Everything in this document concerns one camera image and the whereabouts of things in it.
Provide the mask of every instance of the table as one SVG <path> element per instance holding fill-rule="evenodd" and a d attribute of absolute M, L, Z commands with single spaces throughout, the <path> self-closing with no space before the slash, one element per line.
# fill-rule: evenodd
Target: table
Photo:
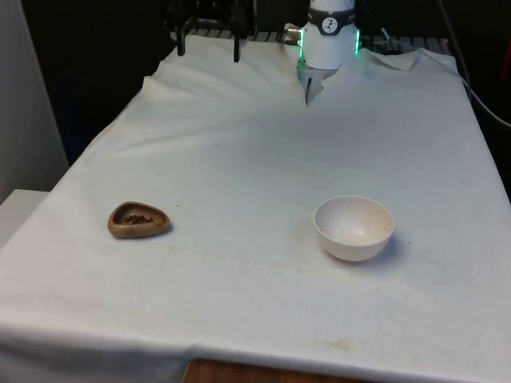
<path fill-rule="evenodd" d="M 305 107 L 281 46 L 231 58 L 229 41 L 189 38 L 2 249 L 2 373 L 178 381 L 208 358 L 507 381 L 511 210 L 461 82 L 362 53 Z M 318 247 L 312 215 L 335 195 L 393 212 L 373 261 Z M 166 211 L 172 233 L 112 238 L 126 200 Z"/>
<path fill-rule="evenodd" d="M 324 377 L 250 365 L 218 361 L 192 361 L 188 364 L 182 383 L 362 383 L 343 377 Z"/>

